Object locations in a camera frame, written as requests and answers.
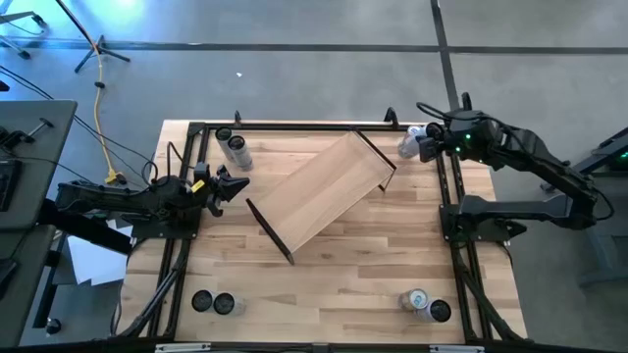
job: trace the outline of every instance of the gray floor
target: gray floor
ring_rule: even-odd
[[[67,3],[92,35],[104,33],[110,40],[437,44],[429,0]],[[622,0],[442,0],[441,6],[449,45],[628,45],[624,35],[628,2]],[[49,23],[44,37],[80,39],[54,2],[16,1],[9,13],[21,10],[34,10]],[[29,19],[17,24],[37,30]],[[6,25],[0,26],[0,34],[25,35]],[[0,62],[56,98],[77,100],[78,115],[91,123],[97,63],[92,59],[75,75],[72,69],[83,50],[29,52],[32,59],[24,61],[0,49]],[[164,119],[224,119],[238,109],[250,119],[379,121],[394,106],[404,121],[427,121],[414,108],[417,100],[447,108],[440,56],[434,53],[121,53],[131,57],[131,63],[105,57],[102,125],[106,134],[145,155],[153,152]],[[469,91],[476,107],[534,130],[554,155],[573,161],[626,127],[626,59],[621,55],[451,56],[458,92]],[[0,99],[38,96],[14,84]],[[140,168],[140,159],[114,150]],[[78,126],[72,128],[61,163],[95,181],[106,174],[100,147]],[[116,165],[133,178],[131,171]],[[59,171],[53,184],[69,179],[71,175]],[[503,170],[493,173],[493,181],[499,200],[545,197],[539,180],[529,174]],[[49,196],[54,194],[52,188]],[[625,212],[618,217],[625,217]],[[513,240],[512,254],[531,338],[628,350],[628,284],[584,290],[577,285],[578,276],[595,267],[584,232],[530,224],[528,233]],[[116,289],[113,284],[64,288],[53,308],[64,330],[46,338],[40,330],[27,329],[23,344],[104,336]]]

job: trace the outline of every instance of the wooden board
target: wooden board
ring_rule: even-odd
[[[393,167],[348,132],[252,201],[293,253],[392,174]]]
[[[155,162],[165,171],[166,145],[183,151],[187,121],[165,121]],[[225,163],[235,177],[251,184],[230,204],[225,215],[212,218],[203,211],[192,243],[177,340],[460,343],[462,326],[449,249],[443,242],[438,206],[441,203],[436,164],[396,155],[402,133],[365,133],[397,165],[386,193],[369,192],[294,253],[290,266],[248,210],[244,200],[273,188],[335,143],[342,132],[243,131],[255,168],[248,173],[226,163],[210,139],[208,162],[214,171]],[[196,156],[198,143],[192,156]],[[179,170],[174,158],[173,171]],[[461,163],[467,193],[494,199],[488,169]],[[456,200],[455,192],[451,193]],[[526,330],[507,255],[490,243],[478,243],[478,256],[487,296],[520,335]],[[126,328],[152,294],[164,241],[150,239],[131,256],[122,292]],[[421,287],[453,308],[449,322],[425,325],[397,309],[396,296]],[[190,305],[199,289],[232,291],[248,301],[236,318],[196,313]],[[172,299],[162,311],[164,328]],[[470,301],[476,332],[477,307]]]

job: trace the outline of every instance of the wooden table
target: wooden table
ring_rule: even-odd
[[[155,155],[160,171],[166,170],[168,141],[183,151],[188,123],[164,122]],[[436,163],[399,158],[396,144],[401,132],[365,133],[397,165],[386,193],[371,191],[299,248],[294,253],[296,266],[291,266],[257,224],[244,200],[276,185],[343,132],[238,133],[244,136],[251,152],[255,166],[251,172],[239,171],[226,162],[213,136],[207,161],[212,171],[226,164],[233,176],[250,177],[251,184],[230,204],[223,204],[222,218],[203,211],[188,260],[177,341],[464,341],[450,251],[442,239],[438,216],[441,192]],[[196,140],[192,156],[198,151]],[[178,171],[179,165],[173,158],[173,171]],[[461,168],[467,193],[495,198],[487,167],[463,162]],[[455,202],[455,192],[451,198]],[[119,331],[131,323],[153,293],[163,247],[163,240],[147,240],[132,255],[122,292]],[[507,255],[494,244],[478,243],[477,247],[487,296],[513,330],[526,336]],[[415,287],[447,301],[453,309],[451,319],[445,324],[421,324],[412,314],[399,310],[399,293]],[[197,313],[190,301],[199,289],[230,291],[243,297],[246,312],[239,317]],[[160,331],[170,305],[169,297]],[[477,306],[473,300],[469,305],[474,328],[479,332]]]

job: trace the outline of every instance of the tripod stand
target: tripod stand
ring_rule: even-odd
[[[96,43],[94,43],[94,45],[91,45],[91,38],[89,37],[89,34],[87,34],[87,32],[85,31],[83,26],[79,23],[79,20],[77,20],[77,18],[72,14],[70,9],[68,9],[66,4],[64,4],[62,0],[56,0],[56,1],[57,1],[57,4],[59,4],[59,6],[61,6],[61,9],[63,10],[63,12],[65,12],[66,15],[68,15],[70,20],[72,20],[72,22],[75,24],[75,26],[78,28],[78,30],[80,30],[80,33],[82,34],[82,36],[84,36],[85,39],[90,44],[89,45],[90,49],[87,52],[87,55],[85,55],[85,57],[82,58],[80,63],[78,63],[77,67],[75,68],[75,73],[78,73],[80,68],[82,68],[82,66],[85,65],[87,60],[91,57],[91,54],[93,54],[94,50],[98,50],[98,54],[109,54],[112,57],[118,58],[120,60],[124,60],[126,62],[130,62],[131,61],[131,59],[129,59],[129,58],[125,57],[125,56],[117,54],[117,53],[115,53],[115,52],[113,52],[113,51],[111,51],[109,49],[103,48],[102,45],[104,44],[104,41],[105,41],[105,37],[103,35],[100,35],[100,37],[98,38],[98,41]]]

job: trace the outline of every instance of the black lid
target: black lid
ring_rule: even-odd
[[[232,130],[228,127],[223,126],[216,130],[216,138],[218,138],[219,141],[227,141],[231,136]]]
[[[214,300],[214,310],[220,315],[227,315],[236,305],[236,299],[229,293],[221,293]]]
[[[229,142],[227,142],[227,144],[229,145],[229,148],[233,150],[241,149],[242,147],[244,147],[244,137],[235,135],[229,139]]]
[[[212,307],[213,297],[208,290],[199,290],[192,297],[192,308],[197,312],[204,312]]]
[[[444,323],[451,317],[451,308],[449,304],[447,304],[444,300],[437,299],[432,302],[432,306],[430,307],[430,314],[434,320],[439,323]]]

